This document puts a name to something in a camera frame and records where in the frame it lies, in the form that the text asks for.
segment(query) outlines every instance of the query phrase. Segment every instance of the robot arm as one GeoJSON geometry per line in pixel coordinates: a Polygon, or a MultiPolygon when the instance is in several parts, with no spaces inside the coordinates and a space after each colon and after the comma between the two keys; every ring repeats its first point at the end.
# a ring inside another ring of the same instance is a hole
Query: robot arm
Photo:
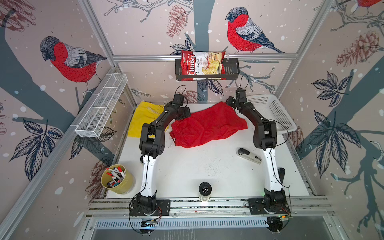
{"type": "Polygon", "coordinates": [[[264,207],[268,213],[274,213],[281,207],[287,209],[285,192],[282,189],[282,179],[277,170],[275,147],[277,143],[276,122],[265,119],[253,106],[247,102],[245,90],[236,90],[236,99],[229,97],[227,105],[238,109],[255,126],[253,134],[253,144],[255,147],[263,149],[264,170],[266,172],[264,188],[264,207]]]}
{"type": "Polygon", "coordinates": [[[189,107],[181,107],[184,96],[175,94],[174,99],[164,106],[164,111],[151,123],[145,123],[141,129],[140,150],[144,164],[141,190],[136,201],[144,213],[153,213],[156,208],[156,160],[165,147],[165,129],[173,120],[181,120],[191,116],[189,107]]]}

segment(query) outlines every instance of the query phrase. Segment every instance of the black mounting plate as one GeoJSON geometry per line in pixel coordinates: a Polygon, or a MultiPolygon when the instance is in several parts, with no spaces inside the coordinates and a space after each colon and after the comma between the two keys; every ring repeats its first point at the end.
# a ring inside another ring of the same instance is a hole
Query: black mounting plate
{"type": "MultiPolygon", "coordinates": [[[[263,200],[264,200],[264,198],[251,198],[251,199],[248,199],[249,210],[251,212],[251,215],[268,214],[268,212],[266,212],[264,210],[263,200]]],[[[280,209],[275,214],[286,214],[286,212],[284,210],[280,209]]]]}
{"type": "MultiPolygon", "coordinates": [[[[169,216],[169,209],[170,209],[170,200],[163,200],[163,199],[156,199],[156,207],[160,207],[162,216],[169,216]]],[[[146,216],[144,212],[142,212],[141,209],[139,209],[139,206],[136,201],[133,201],[133,208],[130,210],[130,216],[131,217],[140,217],[140,216],[146,216]]],[[[151,216],[160,216],[159,210],[155,210],[155,213],[151,216]]]]}

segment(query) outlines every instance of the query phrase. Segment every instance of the white table surface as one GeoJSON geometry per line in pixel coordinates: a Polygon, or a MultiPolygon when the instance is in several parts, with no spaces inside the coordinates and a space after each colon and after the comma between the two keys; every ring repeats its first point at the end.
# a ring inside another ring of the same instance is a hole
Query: white table surface
{"type": "MultiPolygon", "coordinates": [[[[192,113],[211,106],[213,104],[188,105],[192,113]]],[[[157,197],[198,197],[202,182],[211,184],[211,197],[264,196],[263,163],[259,165],[236,155],[242,147],[262,156],[262,149],[257,149],[252,141],[255,127],[243,114],[238,116],[247,121],[248,129],[240,130],[227,139],[192,148],[173,145],[165,149],[157,160],[157,197]]],[[[168,147],[173,142],[169,131],[165,138],[168,147]]],[[[134,188],[124,194],[108,191],[106,198],[131,198],[140,191],[143,164],[140,162],[139,141],[140,138],[127,137],[119,159],[119,164],[135,177],[134,188]]],[[[283,136],[278,135],[278,144],[283,141],[283,136]]],[[[286,144],[276,147],[276,162],[278,167],[285,168],[283,184],[291,185],[291,196],[309,195],[286,144]]]]}

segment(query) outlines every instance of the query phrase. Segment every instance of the yellow cup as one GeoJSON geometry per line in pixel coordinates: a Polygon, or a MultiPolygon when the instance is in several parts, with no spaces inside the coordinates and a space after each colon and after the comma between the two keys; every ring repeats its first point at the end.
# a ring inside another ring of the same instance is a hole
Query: yellow cup
{"type": "MultiPolygon", "coordinates": [[[[115,164],[115,165],[112,165],[110,166],[109,168],[114,168],[114,167],[120,167],[121,170],[126,170],[125,167],[123,165],[120,165],[120,164],[115,164]]],[[[128,170],[126,170],[125,172],[125,178],[122,180],[122,182],[115,186],[115,187],[108,187],[107,184],[112,181],[112,177],[110,175],[107,174],[107,172],[111,172],[111,170],[105,170],[104,173],[101,175],[101,185],[103,187],[105,187],[106,189],[108,190],[111,190],[111,191],[114,191],[115,193],[119,193],[119,194],[122,194],[122,193],[125,193],[125,192],[128,192],[130,190],[132,190],[132,188],[134,187],[134,183],[135,183],[135,178],[133,177],[133,175],[128,172],[128,170]]]]}

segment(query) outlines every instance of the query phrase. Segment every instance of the yellow cloth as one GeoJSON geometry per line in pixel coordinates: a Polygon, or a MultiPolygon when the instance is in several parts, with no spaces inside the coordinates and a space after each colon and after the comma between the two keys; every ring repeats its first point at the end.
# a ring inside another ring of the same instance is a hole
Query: yellow cloth
{"type": "Polygon", "coordinates": [[[129,125],[128,137],[140,137],[143,124],[153,122],[158,116],[160,116],[163,110],[164,107],[162,105],[155,105],[141,101],[137,106],[129,125]]]}

